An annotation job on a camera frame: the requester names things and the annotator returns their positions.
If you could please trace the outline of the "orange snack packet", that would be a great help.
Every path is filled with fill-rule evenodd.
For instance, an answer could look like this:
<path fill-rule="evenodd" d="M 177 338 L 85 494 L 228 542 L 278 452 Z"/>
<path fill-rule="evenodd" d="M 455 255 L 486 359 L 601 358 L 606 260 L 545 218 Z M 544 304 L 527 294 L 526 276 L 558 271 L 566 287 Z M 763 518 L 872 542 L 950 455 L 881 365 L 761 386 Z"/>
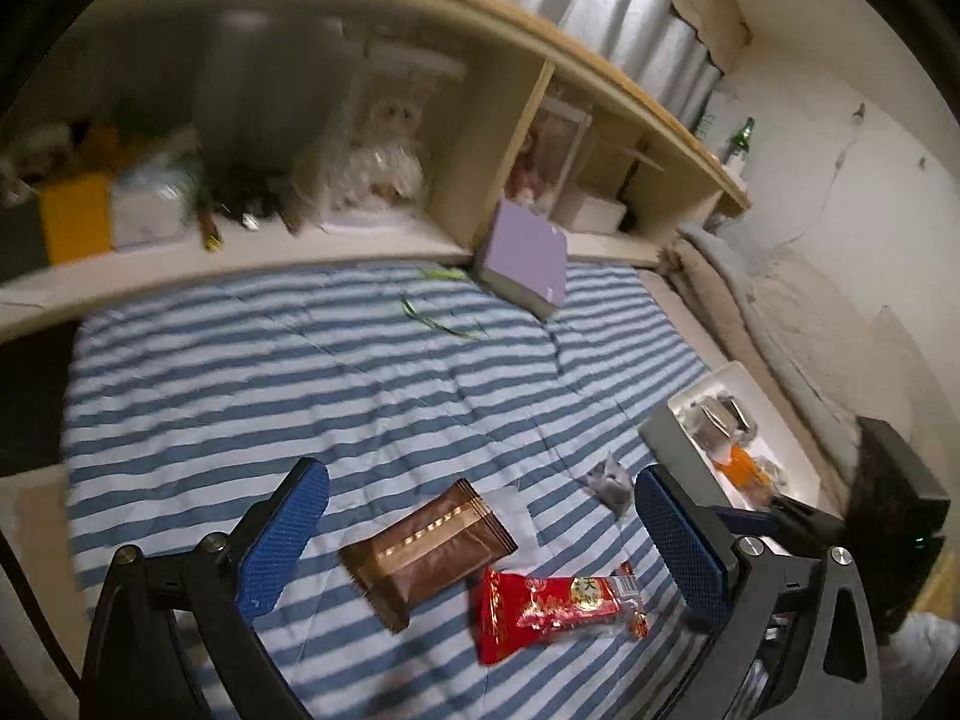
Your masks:
<path fill-rule="evenodd" d="M 770 477 L 763 471 L 747 450 L 734 445 L 729 454 L 721 460 L 713 461 L 716 472 L 720 472 L 734 488 L 741 493 L 757 489 L 769 493 L 773 489 Z"/>

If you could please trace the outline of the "dark foil biscuit pack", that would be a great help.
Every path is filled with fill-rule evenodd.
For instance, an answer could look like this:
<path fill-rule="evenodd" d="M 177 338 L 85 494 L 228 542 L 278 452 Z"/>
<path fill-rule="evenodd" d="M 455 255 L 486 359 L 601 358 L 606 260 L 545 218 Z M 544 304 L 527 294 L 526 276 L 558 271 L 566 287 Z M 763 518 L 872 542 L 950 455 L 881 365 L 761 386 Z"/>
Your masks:
<path fill-rule="evenodd" d="M 706 395 L 685 411 L 688 435 L 709 455 L 719 455 L 734 445 L 752 442 L 758 424 L 734 395 Z"/>

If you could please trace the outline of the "brown chocolate wafer packet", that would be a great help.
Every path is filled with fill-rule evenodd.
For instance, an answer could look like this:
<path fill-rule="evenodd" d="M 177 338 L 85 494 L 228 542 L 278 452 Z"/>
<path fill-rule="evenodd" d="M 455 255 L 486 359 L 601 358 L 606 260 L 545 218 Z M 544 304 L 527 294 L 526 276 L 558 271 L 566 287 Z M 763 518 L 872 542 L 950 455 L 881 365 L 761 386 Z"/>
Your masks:
<path fill-rule="evenodd" d="M 407 629 L 415 606 L 516 553 L 517 543 L 466 479 L 338 557 L 384 628 Z"/>

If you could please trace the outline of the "small grey candy wrapper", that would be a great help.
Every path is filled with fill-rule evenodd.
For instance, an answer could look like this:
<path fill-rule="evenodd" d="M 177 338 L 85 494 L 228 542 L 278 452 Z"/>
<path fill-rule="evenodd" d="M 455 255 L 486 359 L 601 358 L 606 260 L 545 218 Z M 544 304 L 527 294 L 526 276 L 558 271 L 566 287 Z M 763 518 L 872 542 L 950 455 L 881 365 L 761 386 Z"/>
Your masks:
<path fill-rule="evenodd" d="M 599 461 L 587 473 L 586 484 L 615 517 L 621 517 L 633 505 L 630 475 L 613 455 Z"/>

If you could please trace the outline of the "red snack packet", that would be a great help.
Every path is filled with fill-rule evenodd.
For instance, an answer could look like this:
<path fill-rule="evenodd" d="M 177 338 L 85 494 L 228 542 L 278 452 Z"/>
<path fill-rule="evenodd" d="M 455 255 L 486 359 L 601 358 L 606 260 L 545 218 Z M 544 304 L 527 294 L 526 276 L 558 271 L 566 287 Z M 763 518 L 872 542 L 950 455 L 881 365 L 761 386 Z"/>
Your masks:
<path fill-rule="evenodd" d="M 565 637 L 649 632 L 640 585 L 630 562 L 610 575 L 532 577 L 483 572 L 473 594 L 478 661 L 491 667 L 521 650 Z"/>

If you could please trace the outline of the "beige fleece blanket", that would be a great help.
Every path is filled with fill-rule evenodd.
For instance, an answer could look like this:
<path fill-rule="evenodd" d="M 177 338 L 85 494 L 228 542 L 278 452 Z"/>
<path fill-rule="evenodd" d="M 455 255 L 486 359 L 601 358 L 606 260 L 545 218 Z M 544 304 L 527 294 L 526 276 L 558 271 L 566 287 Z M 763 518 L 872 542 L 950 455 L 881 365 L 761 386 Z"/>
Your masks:
<path fill-rule="evenodd" d="M 670 249 L 659 271 L 683 301 L 682 285 L 672 280 Z M 745 260 L 743 265 L 766 328 L 833 416 L 857 431 L 857 447 L 856 419 L 883 419 L 934 468 L 942 449 L 924 413 L 926 361 L 892 312 L 872 322 L 864 319 L 822 271 L 789 249 L 758 270 Z M 822 489 L 836 505 L 843 505 L 850 492 L 837 496 L 823 484 Z"/>

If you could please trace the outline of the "green glass bottle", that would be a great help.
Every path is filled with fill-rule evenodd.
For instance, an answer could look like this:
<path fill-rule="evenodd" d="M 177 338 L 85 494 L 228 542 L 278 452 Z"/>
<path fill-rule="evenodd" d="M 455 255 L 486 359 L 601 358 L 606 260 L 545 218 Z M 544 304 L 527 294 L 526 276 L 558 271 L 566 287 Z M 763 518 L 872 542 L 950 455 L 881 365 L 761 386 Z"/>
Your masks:
<path fill-rule="evenodd" d="M 722 155 L 722 164 L 732 164 L 734 161 L 743 161 L 750 153 L 750 138 L 754 135 L 755 119 L 748 117 L 743 126 L 732 133 L 727 142 L 726 151 Z"/>

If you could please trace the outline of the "small white box in shelf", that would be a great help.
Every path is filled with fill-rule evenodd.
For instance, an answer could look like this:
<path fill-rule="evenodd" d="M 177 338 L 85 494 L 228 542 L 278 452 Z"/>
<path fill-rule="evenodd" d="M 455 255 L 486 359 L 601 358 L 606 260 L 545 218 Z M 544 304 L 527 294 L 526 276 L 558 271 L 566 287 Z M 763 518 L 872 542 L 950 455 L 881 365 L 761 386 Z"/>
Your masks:
<path fill-rule="evenodd" d="M 553 221 L 566 231 L 610 236 L 619 231 L 626 206 L 619 200 L 599 197 L 584 190 L 567 193 L 553 210 Z"/>

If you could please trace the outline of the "tissue box on shelf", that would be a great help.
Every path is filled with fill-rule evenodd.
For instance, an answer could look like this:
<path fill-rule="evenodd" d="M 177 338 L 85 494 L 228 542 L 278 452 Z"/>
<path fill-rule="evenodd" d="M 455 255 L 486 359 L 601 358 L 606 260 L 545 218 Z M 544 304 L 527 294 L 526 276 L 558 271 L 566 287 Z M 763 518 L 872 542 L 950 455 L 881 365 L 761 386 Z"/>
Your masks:
<path fill-rule="evenodd" d="M 112 249 L 142 249 L 179 239 L 184 234 L 195 193 L 197 174 L 185 164 L 148 161 L 112 179 Z"/>

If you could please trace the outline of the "yellow box on shelf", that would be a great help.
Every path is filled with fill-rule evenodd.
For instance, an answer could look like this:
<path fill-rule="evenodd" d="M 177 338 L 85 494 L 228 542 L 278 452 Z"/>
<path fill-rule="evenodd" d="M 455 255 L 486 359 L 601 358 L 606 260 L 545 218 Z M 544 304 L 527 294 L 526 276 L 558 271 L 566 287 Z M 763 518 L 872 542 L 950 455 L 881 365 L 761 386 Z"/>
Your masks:
<path fill-rule="evenodd" d="M 90 172 L 39 190 L 44 242 L 52 265 L 107 254 L 112 249 L 109 177 Z"/>

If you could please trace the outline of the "purple book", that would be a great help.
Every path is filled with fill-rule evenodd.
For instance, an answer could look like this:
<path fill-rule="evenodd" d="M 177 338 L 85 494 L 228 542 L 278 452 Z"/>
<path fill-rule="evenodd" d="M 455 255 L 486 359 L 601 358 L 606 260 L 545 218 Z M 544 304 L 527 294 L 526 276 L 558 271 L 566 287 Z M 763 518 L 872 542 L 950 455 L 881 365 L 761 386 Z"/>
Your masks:
<path fill-rule="evenodd" d="M 473 274 L 479 283 L 544 322 L 566 302 L 568 241 L 542 216 L 501 200 Z"/>

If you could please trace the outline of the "doll in clear case left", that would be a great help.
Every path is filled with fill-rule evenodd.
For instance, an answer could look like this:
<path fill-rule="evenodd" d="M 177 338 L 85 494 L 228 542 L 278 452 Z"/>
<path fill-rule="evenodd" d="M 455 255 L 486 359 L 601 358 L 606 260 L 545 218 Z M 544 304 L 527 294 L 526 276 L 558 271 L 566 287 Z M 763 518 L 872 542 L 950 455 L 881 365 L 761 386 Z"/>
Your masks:
<path fill-rule="evenodd" d="M 438 50 L 371 41 L 337 117 L 295 181 L 325 229 L 379 231 L 420 215 L 438 115 L 451 109 L 467 66 Z"/>

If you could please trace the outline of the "doll in clear case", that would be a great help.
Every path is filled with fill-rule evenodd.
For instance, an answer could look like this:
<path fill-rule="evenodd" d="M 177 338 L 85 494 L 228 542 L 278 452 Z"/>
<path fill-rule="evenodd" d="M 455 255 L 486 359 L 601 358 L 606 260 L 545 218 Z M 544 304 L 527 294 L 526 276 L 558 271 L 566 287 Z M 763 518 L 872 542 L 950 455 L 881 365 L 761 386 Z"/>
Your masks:
<path fill-rule="evenodd" d="M 438 50 L 371 41 L 337 117 L 295 181 L 325 229 L 379 231 L 420 215 L 438 115 L 451 109 L 467 66 Z"/>
<path fill-rule="evenodd" d="M 545 96 L 517 151 L 501 199 L 548 218 L 590 124 L 589 112 Z"/>

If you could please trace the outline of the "doll in clear case right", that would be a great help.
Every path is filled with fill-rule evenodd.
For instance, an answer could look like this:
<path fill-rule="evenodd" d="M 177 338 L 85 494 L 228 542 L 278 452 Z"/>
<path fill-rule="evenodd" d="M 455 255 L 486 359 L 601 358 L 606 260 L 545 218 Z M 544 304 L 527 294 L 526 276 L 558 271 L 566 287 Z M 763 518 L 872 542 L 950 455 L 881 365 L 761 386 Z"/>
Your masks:
<path fill-rule="evenodd" d="M 501 199 L 548 218 L 590 124 L 589 112 L 545 96 L 517 151 Z"/>

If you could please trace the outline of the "wooden headboard shelf unit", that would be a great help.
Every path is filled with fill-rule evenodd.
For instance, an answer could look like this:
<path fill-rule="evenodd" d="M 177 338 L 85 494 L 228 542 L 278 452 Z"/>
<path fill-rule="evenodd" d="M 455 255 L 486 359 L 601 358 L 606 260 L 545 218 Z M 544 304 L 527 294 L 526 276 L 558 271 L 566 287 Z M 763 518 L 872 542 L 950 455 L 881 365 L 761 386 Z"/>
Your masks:
<path fill-rule="evenodd" d="M 2 333 L 300 263 L 465 262 L 581 193 L 649 265 L 750 202 L 672 0 L 94 0 L 2 114 Z"/>

